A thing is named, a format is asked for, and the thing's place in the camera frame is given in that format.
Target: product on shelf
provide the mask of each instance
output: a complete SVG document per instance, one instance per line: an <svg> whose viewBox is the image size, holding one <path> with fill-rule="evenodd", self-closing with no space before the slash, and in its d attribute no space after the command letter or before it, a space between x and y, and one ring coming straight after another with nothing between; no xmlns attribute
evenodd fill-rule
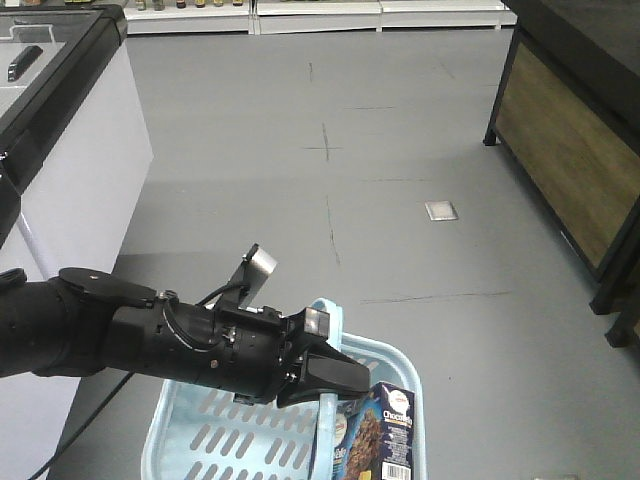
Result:
<svg viewBox="0 0 640 480"><path fill-rule="evenodd" d="M333 480L411 480L414 394L387 382L336 416Z"/></svg>

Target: robotic arm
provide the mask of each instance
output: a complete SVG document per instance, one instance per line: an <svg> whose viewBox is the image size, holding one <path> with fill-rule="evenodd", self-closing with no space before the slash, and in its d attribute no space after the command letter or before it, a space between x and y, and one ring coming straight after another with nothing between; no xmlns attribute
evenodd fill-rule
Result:
<svg viewBox="0 0 640 480"><path fill-rule="evenodd" d="M327 313L245 308L274 267L254 245L229 283L196 305L82 268L33 283L20 269L0 274L0 377L113 367L228 390L243 403L277 399L279 407L321 393L365 395L369 370L326 343Z"/></svg>

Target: light blue basket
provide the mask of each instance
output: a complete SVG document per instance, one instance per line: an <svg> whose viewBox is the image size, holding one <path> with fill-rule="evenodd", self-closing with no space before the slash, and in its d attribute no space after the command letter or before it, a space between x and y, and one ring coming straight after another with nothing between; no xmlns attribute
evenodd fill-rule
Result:
<svg viewBox="0 0 640 480"><path fill-rule="evenodd" d="M330 314L329 343L366 365L372 384L384 380L415 392L413 480L427 480L422 386L415 368L396 348L343 334L342 308L333 302L320 299L313 307ZM165 381L144 445L142 480L331 479L335 395L283 409L232 400L229 392Z"/></svg>

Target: black cable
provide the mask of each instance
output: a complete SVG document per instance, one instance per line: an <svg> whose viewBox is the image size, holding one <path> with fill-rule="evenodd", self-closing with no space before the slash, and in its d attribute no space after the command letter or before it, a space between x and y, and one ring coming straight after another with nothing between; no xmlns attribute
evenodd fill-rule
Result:
<svg viewBox="0 0 640 480"><path fill-rule="evenodd" d="M109 392L109 395L105 397L102 403L100 403L100 405L98 405L98 407L93 411L93 413L89 415L89 418L87 418L84 421L84 423L80 425L80 427L73 433L73 435L71 435L67 439L67 441L65 441L62 445L60 445L60 447L58 447L58 449L56 450L56 453L54 453L53 456L49 460L47 460L47 462L42 467L40 467L40 470L38 470L31 477L29 477L28 480L37 480L38 478L40 478L40 476L44 472L46 472L47 469L58 460L58 458L60 458L60 456L71 446L71 444L73 444L73 442L75 442L76 439L80 435L82 435L82 432L84 432L87 429L87 427L91 425L91 423L96 419L96 417L100 415L100 412L104 410L104 408L109 404L111 400L113 400L113 397L116 396L116 394L122 389L122 387L124 387L125 384L131 379L131 377L133 377L133 373L134 372L127 373L122 378L122 380L120 380L120 382L113 388L113 390Z"/></svg>
<svg viewBox="0 0 640 480"><path fill-rule="evenodd" d="M196 303L196 305L199 307L202 307L203 305L206 305L211 300L216 298L221 293L228 292L229 290L235 290L236 288L248 288L248 287L249 287L249 284L242 283L242 282L227 283L226 285L223 285L220 288L216 288L213 292L211 292L209 295L207 295L198 303Z"/></svg>

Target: white shelf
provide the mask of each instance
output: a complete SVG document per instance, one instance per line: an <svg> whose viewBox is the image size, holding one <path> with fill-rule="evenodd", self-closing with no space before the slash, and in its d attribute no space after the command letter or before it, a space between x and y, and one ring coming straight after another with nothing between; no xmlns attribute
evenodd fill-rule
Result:
<svg viewBox="0 0 640 480"><path fill-rule="evenodd" d="M130 1L124 9L131 35L186 32L253 33L250 1L245 1L241 6L234 6L227 0L221 7L207 3L203 8L188 3L187 8L182 9L176 8L175 4L165 4L165 9L159 12L151 6L140 11L132 4L133 1Z"/></svg>
<svg viewBox="0 0 640 480"><path fill-rule="evenodd" d="M258 0L255 33L379 30L381 13L382 6L377 0Z"/></svg>
<svg viewBox="0 0 640 480"><path fill-rule="evenodd" d="M187 32L247 32L250 34L322 32L397 27L482 27L513 25L516 17L499 0L245 0L233 6L225 0L214 7L207 0L196 8L166 4L144 11L129 1L125 15L129 34Z"/></svg>
<svg viewBox="0 0 640 480"><path fill-rule="evenodd" d="M381 0L382 28L494 27L515 24L498 0Z"/></svg>

